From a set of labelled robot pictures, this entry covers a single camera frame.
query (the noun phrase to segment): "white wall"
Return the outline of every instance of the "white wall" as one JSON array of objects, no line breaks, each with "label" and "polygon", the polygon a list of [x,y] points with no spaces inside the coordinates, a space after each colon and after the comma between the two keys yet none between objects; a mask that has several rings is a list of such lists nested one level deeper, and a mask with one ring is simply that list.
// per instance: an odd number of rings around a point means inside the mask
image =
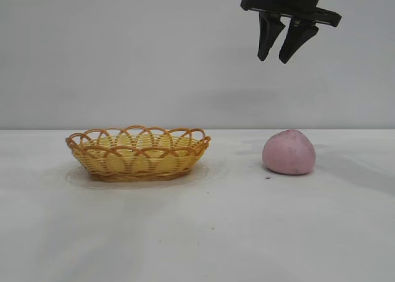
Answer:
[{"label": "white wall", "polygon": [[394,0],[321,0],[287,65],[240,1],[0,0],[0,128],[395,127]]}]

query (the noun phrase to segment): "pink clay ball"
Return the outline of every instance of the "pink clay ball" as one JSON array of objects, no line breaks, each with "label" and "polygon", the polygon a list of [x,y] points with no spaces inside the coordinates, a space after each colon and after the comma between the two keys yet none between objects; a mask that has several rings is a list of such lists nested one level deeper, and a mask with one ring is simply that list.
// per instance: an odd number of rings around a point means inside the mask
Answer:
[{"label": "pink clay ball", "polygon": [[271,171],[285,175],[303,175],[314,168],[315,150],[302,132],[286,130],[266,142],[262,158],[265,167]]}]

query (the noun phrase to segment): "robotic arm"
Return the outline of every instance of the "robotic arm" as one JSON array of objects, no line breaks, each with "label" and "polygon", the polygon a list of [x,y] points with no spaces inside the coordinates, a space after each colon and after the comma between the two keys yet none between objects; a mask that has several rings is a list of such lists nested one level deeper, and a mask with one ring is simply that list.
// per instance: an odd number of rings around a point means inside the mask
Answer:
[{"label": "robotic arm", "polygon": [[341,16],[317,7],[319,0],[242,0],[244,10],[259,13],[260,38],[258,58],[264,61],[285,25],[281,17],[291,18],[280,60],[287,63],[293,54],[318,33],[316,24],[337,27]]}]

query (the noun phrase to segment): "white tabletop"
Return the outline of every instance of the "white tabletop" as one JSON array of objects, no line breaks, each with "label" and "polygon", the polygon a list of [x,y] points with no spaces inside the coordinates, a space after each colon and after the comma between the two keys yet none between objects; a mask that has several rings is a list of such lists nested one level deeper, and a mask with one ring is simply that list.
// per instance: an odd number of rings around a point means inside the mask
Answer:
[{"label": "white tabletop", "polygon": [[395,131],[304,131],[307,176],[262,168],[276,132],[207,131],[160,187],[90,181],[73,131],[0,131],[0,281],[395,281]]}]

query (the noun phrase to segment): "wicker basket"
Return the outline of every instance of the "wicker basket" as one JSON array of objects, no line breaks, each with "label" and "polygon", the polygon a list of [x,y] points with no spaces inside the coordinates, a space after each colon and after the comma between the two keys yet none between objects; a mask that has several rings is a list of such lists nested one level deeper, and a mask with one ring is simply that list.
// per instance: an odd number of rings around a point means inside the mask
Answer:
[{"label": "wicker basket", "polygon": [[95,180],[156,181],[187,174],[210,139],[202,129],[129,126],[75,133],[66,143]]}]

